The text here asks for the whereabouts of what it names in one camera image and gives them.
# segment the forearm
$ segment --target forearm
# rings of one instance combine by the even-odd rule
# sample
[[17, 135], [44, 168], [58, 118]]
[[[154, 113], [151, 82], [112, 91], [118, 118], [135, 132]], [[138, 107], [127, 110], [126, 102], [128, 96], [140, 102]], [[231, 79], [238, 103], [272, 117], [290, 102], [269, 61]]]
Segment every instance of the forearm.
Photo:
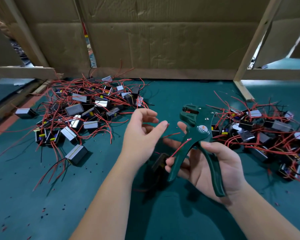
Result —
[[249, 240], [300, 239], [300, 231], [246, 184], [228, 207]]
[[71, 240], [125, 238], [134, 171], [118, 161], [100, 186]]

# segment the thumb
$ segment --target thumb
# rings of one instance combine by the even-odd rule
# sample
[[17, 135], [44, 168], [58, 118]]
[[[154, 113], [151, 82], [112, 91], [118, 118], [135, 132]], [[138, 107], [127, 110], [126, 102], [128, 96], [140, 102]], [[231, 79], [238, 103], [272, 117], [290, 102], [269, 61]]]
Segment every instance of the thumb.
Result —
[[208, 152], [216, 154], [220, 161], [233, 161], [234, 158], [240, 159], [236, 152], [219, 142], [202, 141], [200, 144]]
[[147, 135], [148, 137], [151, 137], [152, 140], [158, 141], [162, 134], [165, 132], [165, 130], [168, 127], [168, 121], [162, 121], [160, 122], [156, 127], [153, 128], [153, 130]]

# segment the teal workbench surface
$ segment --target teal workbench surface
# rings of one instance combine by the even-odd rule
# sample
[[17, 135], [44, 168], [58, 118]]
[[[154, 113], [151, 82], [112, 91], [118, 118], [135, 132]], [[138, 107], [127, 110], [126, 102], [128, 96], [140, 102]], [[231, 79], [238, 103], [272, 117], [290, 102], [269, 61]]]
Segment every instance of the teal workbench surface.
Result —
[[[239, 97], [231, 81], [146, 80], [145, 83], [149, 85], [140, 95], [152, 104], [149, 107], [158, 112], [160, 121], [170, 123], [164, 135], [179, 132], [176, 124], [184, 104], [224, 107], [213, 91], [232, 107], [244, 109], [239, 101], [231, 98]], [[247, 84], [247, 88], [258, 103], [267, 104], [271, 97], [273, 102], [289, 105], [287, 108], [300, 122], [300, 83]], [[125, 121], [129, 117], [117, 118], [117, 121]], [[38, 120], [18, 119], [8, 130], [25, 129]], [[81, 167], [69, 166], [64, 176], [50, 184], [49, 177], [44, 179], [35, 191], [32, 190], [36, 183], [55, 163], [53, 149], [43, 148], [40, 164], [41, 150], [35, 152], [38, 145], [30, 133], [0, 157], [0, 240], [26, 240], [30, 236], [31, 240], [62, 240], [71, 236], [120, 153], [127, 123], [112, 125], [112, 144], [108, 133], [99, 133], [86, 140], [84, 146], [90, 153], [84, 164]], [[0, 153], [27, 132], [1, 134]], [[181, 141], [182, 134], [171, 138]], [[67, 154], [73, 145], [66, 141], [60, 147]], [[159, 153], [173, 152], [161, 143], [155, 150]], [[269, 177], [267, 170], [252, 155], [239, 155], [248, 183], [300, 230], [300, 182], [287, 183], [275, 175]], [[145, 164], [137, 174], [134, 189], [144, 187], [146, 167]], [[245, 239], [245, 236], [223, 206], [202, 195], [184, 179], [177, 178], [167, 187], [155, 188], [147, 193], [132, 191], [126, 239], [238, 240]]]

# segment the hand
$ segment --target hand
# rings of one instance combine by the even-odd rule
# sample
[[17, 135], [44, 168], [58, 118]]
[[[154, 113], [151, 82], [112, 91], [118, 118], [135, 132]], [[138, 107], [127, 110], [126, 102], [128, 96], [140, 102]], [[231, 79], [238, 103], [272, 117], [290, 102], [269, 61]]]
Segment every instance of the hand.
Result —
[[162, 121], [156, 127], [144, 124], [158, 123], [156, 116], [157, 113], [151, 109], [136, 109], [124, 133], [118, 161], [127, 164], [135, 173], [150, 158], [155, 145], [168, 127], [167, 121]]
[[[186, 124], [178, 122], [179, 128], [186, 134]], [[164, 138], [163, 142], [168, 146], [177, 149], [180, 146], [179, 141]], [[233, 150], [219, 142], [201, 142], [201, 146], [210, 153], [215, 153], [219, 159], [222, 181], [226, 191], [226, 197], [217, 197], [214, 193], [211, 181], [211, 172], [208, 162], [203, 153], [197, 149], [191, 149], [188, 153], [189, 159], [184, 159], [178, 176], [190, 181], [198, 190], [204, 193], [207, 197], [223, 203], [226, 206], [230, 205], [239, 192], [247, 184], [241, 165], [240, 157]], [[167, 159], [165, 169], [168, 173], [174, 163], [175, 157]]]

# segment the green wire stripper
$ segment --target green wire stripper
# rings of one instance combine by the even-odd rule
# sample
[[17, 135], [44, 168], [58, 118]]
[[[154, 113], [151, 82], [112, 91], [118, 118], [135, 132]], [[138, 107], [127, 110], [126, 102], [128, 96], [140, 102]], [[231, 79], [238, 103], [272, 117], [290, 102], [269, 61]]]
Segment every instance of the green wire stripper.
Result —
[[172, 165], [171, 172], [168, 177], [168, 181], [173, 181], [179, 172], [180, 166], [187, 156], [190, 149], [197, 147], [202, 151], [206, 157], [209, 168], [211, 171], [211, 180], [213, 190], [217, 197], [224, 197], [225, 191], [222, 182], [221, 169], [218, 158], [215, 154], [209, 154], [205, 149], [200, 146], [200, 141], [210, 141], [212, 138], [212, 119], [215, 115], [215, 112], [207, 107], [187, 104], [184, 105], [182, 111], [180, 112], [180, 119], [190, 127], [187, 127], [187, 134], [184, 135], [184, 143], [191, 138], [189, 142], [184, 144], [179, 151], [176, 153], [176, 159]]

